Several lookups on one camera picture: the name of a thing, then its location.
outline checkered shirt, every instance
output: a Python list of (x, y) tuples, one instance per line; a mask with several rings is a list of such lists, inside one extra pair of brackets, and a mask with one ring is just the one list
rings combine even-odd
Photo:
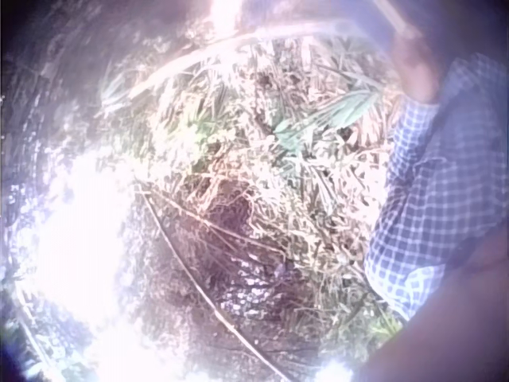
[(453, 63), (440, 106), (406, 99), (364, 264), (405, 319), (507, 218), (507, 89), (505, 67), (478, 54)]

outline bright light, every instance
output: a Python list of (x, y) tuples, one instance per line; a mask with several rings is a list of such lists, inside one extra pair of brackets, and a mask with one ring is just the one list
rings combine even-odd
[(110, 328), (89, 349), (98, 360), (99, 382), (168, 382), (181, 380), (183, 360), (163, 362), (156, 351), (141, 345), (131, 325), (118, 323)]
[[(124, 252), (119, 238), (130, 197), (119, 191), (120, 172), (97, 173), (94, 154), (76, 159), (53, 182), (59, 197), (41, 227), (35, 282), (45, 296), (76, 318), (99, 324), (117, 311), (115, 274)], [(63, 185), (74, 193), (62, 201)]]
[(239, 19), (242, 0), (213, 0), (210, 18), (218, 38), (231, 36)]
[(350, 382), (353, 372), (335, 361), (321, 369), (315, 376), (315, 382)]

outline thin stick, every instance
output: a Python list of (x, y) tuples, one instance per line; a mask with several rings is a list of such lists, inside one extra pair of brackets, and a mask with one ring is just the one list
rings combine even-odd
[(203, 49), (196, 50), (182, 57), (171, 60), (168, 64), (150, 75), (144, 82), (136, 85), (129, 93), (129, 99), (136, 98), (145, 90), (153, 88), (167, 78), (175, 76), (186, 68), (193, 66), (209, 57), (217, 56), (224, 51), (232, 51), (243, 45), (255, 44), (259, 41), (279, 38), (302, 37), (313, 34), (337, 35), (362, 34), (351, 22), (345, 19), (332, 19), (328, 21), (309, 21), (290, 25), (278, 25), (258, 28), (252, 33), (245, 33), (211, 44)]
[(400, 36), (408, 38), (414, 36), (411, 33), (415, 31), (415, 28), (406, 21), (401, 12), (389, 0), (373, 0), (373, 2)]
[(279, 253), (279, 254), (281, 254), (283, 256), (285, 255), (285, 252), (283, 252), (280, 249), (271, 247), (270, 245), (266, 245), (264, 243), (260, 243), (257, 240), (251, 239), (250, 237), (241, 236), (238, 233), (235, 233), (235, 232), (232, 232), (232, 231), (228, 231), (227, 229), (222, 228), (221, 226), (212, 223), (210, 220), (207, 220), (207, 219), (205, 219), (205, 218), (203, 218), (203, 217), (201, 217), (199, 215), (196, 215), (195, 213), (193, 213), (191, 211), (188, 211), (187, 209), (185, 209), (184, 207), (179, 205), (177, 202), (173, 201), (172, 199), (170, 199), (169, 197), (163, 195), (162, 193), (159, 193), (158, 191), (155, 191), (155, 193), (159, 197), (162, 197), (165, 201), (167, 201), (175, 209), (178, 209), (179, 211), (185, 213), (187, 216), (190, 216), (193, 219), (198, 220), (200, 223), (202, 223), (203, 225), (206, 225), (209, 228), (214, 228), (214, 229), (216, 229), (218, 231), (221, 231), (222, 233), (225, 233), (225, 234), (227, 234), (227, 235), (229, 235), (231, 237), (235, 237), (236, 239), (242, 240), (242, 241), (244, 241), (246, 243), (249, 243), (249, 244), (252, 244), (252, 245), (254, 245), (256, 247), (266, 249), (267, 251), (276, 252), (276, 253)]
[(246, 346), (261, 362), (263, 362), (269, 368), (271, 368), (272, 371), (274, 371), (276, 374), (278, 374), (284, 380), (288, 380), (290, 382), (294, 381), (295, 379), (288, 372), (284, 371), (281, 366), (275, 364), (275, 362), (273, 360), (271, 360), (261, 349), (259, 349), (258, 346), (256, 346), (253, 341), (249, 340), (246, 337), (246, 335), (243, 334), (239, 328), (237, 328), (237, 325), (233, 322), (231, 317), (225, 311), (223, 311), (222, 309), (220, 309), (219, 307), (216, 306), (216, 304), (212, 301), (211, 297), (208, 295), (204, 286), (201, 284), (200, 280), (198, 280), (196, 277), (194, 277), (191, 270), (185, 263), (182, 255), (173, 246), (173, 243), (172, 243), (171, 239), (168, 237), (168, 235), (166, 235), (166, 232), (164, 231), (162, 224), (161, 224), (159, 218), (157, 217), (155, 208), (150, 203), (148, 197), (145, 195), (145, 193), (142, 193), (142, 195), (143, 195), (143, 199), (145, 200), (145, 203), (147, 205), (147, 208), (150, 210), (150, 213), (153, 217), (154, 223), (159, 228), (159, 232), (161, 233), (166, 244), (168, 244), (168, 248), (175, 255), (175, 257), (177, 258), (177, 261), (184, 269), (185, 274), (189, 277), (189, 279), (191, 280), (192, 284), (194, 285), (194, 287), (196, 288), (198, 293), (200, 293), (201, 297), (205, 300), (205, 302), (214, 310), (214, 315), (216, 316), (216, 318), (223, 325), (225, 325), (226, 328), (232, 334), (234, 334), (239, 339), (239, 341), (244, 346)]

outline hand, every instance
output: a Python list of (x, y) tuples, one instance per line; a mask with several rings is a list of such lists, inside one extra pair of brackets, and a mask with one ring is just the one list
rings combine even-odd
[(419, 103), (437, 102), (440, 76), (433, 54), (419, 33), (396, 35), (392, 59), (403, 91)]

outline bamboo stem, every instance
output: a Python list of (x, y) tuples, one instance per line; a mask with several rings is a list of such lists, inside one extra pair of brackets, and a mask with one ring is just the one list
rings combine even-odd
[(373, 0), (373, 2), (394, 29), (396, 29), (397, 34), (407, 38), (416, 36), (416, 29), (402, 16), (401, 12), (390, 0)]
[(259, 41), (289, 37), (303, 37), (313, 34), (355, 35), (362, 33), (350, 21), (343, 18), (258, 28), (254, 32), (244, 33), (226, 40), (218, 41), (205, 48), (171, 60), (168, 64), (150, 75), (145, 81), (132, 88), (129, 92), (129, 99), (136, 98), (145, 90), (158, 86), (171, 76), (175, 76), (176, 74), (184, 71), (186, 68), (207, 60), (209, 57), (217, 56), (224, 51), (235, 50), (243, 45), (254, 44)]

